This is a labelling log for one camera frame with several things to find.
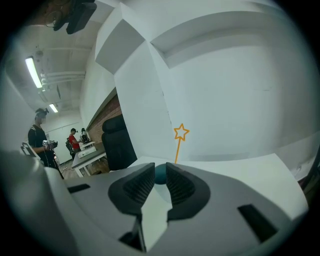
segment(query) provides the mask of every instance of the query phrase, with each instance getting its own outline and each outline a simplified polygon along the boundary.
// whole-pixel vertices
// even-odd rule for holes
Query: white wall
[[[271,44],[269,36],[279,43]],[[180,159],[264,155],[320,130],[316,65],[300,44],[295,47],[290,41],[275,31],[238,31],[189,49],[213,46],[170,70],[180,95],[177,105],[183,108],[179,116],[190,129]],[[181,122],[171,121],[174,126]],[[281,152],[288,163],[291,152]]]
[[[95,46],[86,65],[85,80],[82,82],[80,114],[87,128],[108,95],[115,89],[114,76],[95,62]]]
[[[278,8],[271,0],[124,0],[147,25],[148,32],[141,31],[149,40],[186,21],[221,12],[264,12],[261,5]]]
[[[136,156],[174,158],[173,130],[147,42],[126,60],[114,80]]]
[[[50,140],[57,141],[58,146],[54,149],[60,164],[72,159],[66,147],[70,130],[75,128],[78,133],[74,137],[79,140],[81,129],[84,127],[79,111],[63,111],[48,115],[46,122],[41,125]]]

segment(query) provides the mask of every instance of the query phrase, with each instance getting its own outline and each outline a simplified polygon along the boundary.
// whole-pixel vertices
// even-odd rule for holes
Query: white ceiling
[[[68,81],[37,89],[27,69],[25,59],[33,56],[38,76],[40,73],[86,71],[90,51],[96,42],[98,30],[114,9],[96,1],[94,12],[85,28],[67,34],[64,25],[59,31],[46,26],[28,26],[12,39],[6,56],[5,69],[27,104],[34,110],[54,103],[59,112],[79,108],[82,81]]]

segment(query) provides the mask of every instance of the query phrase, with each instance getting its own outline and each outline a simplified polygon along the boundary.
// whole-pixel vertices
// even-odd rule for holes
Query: man in red shirt
[[[70,131],[70,135],[69,135],[69,142],[72,144],[73,151],[75,154],[81,151],[80,145],[79,145],[79,142],[81,142],[81,141],[80,140],[77,141],[74,136],[76,134],[76,132],[77,132],[76,129],[72,128]]]

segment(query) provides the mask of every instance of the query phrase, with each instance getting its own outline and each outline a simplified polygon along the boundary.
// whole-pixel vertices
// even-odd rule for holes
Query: white table
[[[79,177],[83,177],[83,174],[81,173],[80,169],[84,168],[86,174],[90,176],[90,173],[88,172],[87,165],[90,165],[94,161],[99,160],[100,158],[106,157],[105,147],[102,143],[95,145],[95,152],[92,152],[88,155],[85,155],[81,158],[79,158],[78,153],[75,154],[72,168],[75,170],[75,172],[78,174]]]
[[[130,166],[174,160],[142,156]],[[276,154],[233,161],[178,161],[208,172],[242,181],[281,208],[293,220],[308,211],[306,197],[298,182]],[[142,207],[142,230],[147,251],[167,229],[167,212],[172,208],[165,185],[155,185]]]

